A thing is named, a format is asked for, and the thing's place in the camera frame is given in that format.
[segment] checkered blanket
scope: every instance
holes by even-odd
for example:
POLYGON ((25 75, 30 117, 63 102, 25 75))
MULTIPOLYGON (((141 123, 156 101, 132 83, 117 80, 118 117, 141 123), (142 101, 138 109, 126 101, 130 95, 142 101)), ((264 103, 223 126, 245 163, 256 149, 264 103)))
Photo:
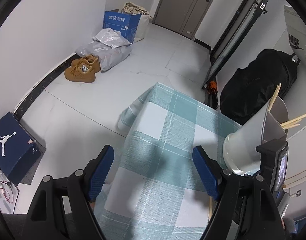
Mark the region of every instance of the checkered blanket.
POLYGON ((225 168, 222 145, 240 125, 161 83, 121 116, 129 130, 111 185, 96 199, 108 240, 199 239, 209 220, 209 196, 192 161, 201 145, 225 168))

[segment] wooden chopsticks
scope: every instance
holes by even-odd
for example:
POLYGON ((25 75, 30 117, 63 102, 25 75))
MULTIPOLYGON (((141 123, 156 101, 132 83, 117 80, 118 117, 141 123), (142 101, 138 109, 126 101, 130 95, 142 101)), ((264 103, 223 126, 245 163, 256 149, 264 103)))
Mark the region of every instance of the wooden chopsticks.
MULTIPOLYGON (((277 96, 278 96, 278 93, 280 91, 280 88, 281 88, 281 83, 279 83, 273 93, 273 96, 270 100, 270 103, 269 103, 269 106, 268 106, 268 112, 271 111, 272 109, 272 106, 274 104, 274 101, 276 100, 277 96)), ((293 118, 292 120, 290 121, 287 121, 287 122, 284 122, 284 123, 281 123, 281 127, 284 129, 284 130, 287 130, 287 129, 290 129, 290 128, 293 128, 293 127, 297 127, 299 126, 299 122, 302 120, 302 118, 305 118, 306 117, 306 114, 303 114, 297 118, 293 118)))
POLYGON ((303 114, 303 115, 300 115, 299 117, 297 118, 293 118, 292 120, 290 121, 287 121, 287 122, 284 122, 281 124, 282 128, 284 130, 288 129, 289 128, 292 128, 292 127, 296 127, 296 126, 299 126, 300 124, 298 122, 300 122, 302 120, 302 118, 305 118, 306 117, 306 114, 303 114))
POLYGON ((278 96, 280 88, 281 88, 281 83, 277 85, 277 87, 276 87, 276 89, 275 89, 275 91, 273 93, 273 96, 272 96, 271 101, 270 101, 269 106, 268 106, 268 112, 271 111, 271 108, 272 108, 272 106, 274 104, 274 101, 276 100, 276 97, 278 96))

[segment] black backpack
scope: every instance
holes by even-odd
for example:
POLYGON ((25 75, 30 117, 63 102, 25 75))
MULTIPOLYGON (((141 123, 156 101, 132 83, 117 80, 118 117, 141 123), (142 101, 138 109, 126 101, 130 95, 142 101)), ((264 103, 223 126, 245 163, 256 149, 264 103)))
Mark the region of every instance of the black backpack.
POLYGON ((297 66, 289 55, 264 49, 245 69, 238 68, 223 88, 221 113, 243 125, 273 96, 279 83, 279 97, 284 98, 297 79, 297 66))

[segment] navy shoe box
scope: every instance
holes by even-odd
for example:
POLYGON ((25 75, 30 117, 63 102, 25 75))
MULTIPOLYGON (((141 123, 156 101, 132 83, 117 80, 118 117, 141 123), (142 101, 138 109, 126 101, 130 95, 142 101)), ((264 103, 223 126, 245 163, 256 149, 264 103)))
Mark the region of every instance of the navy shoe box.
POLYGON ((37 142, 9 112, 0 119, 0 169, 18 185, 41 156, 37 142))

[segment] brown suede shoe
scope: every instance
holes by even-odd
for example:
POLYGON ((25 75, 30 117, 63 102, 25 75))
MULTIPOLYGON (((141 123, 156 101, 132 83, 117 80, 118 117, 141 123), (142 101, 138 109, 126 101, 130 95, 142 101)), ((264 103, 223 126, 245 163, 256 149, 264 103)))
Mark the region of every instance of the brown suede shoe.
POLYGON ((95 80, 95 72, 92 66, 83 64, 82 62, 75 66, 65 69, 64 76, 69 81, 92 83, 95 80))
POLYGON ((101 70, 101 66, 99 64, 98 57, 94 57, 92 54, 89 54, 85 57, 74 59, 71 63, 72 68, 76 67, 80 64, 80 62, 83 62, 84 65, 92 66, 95 73, 99 72, 101 70))

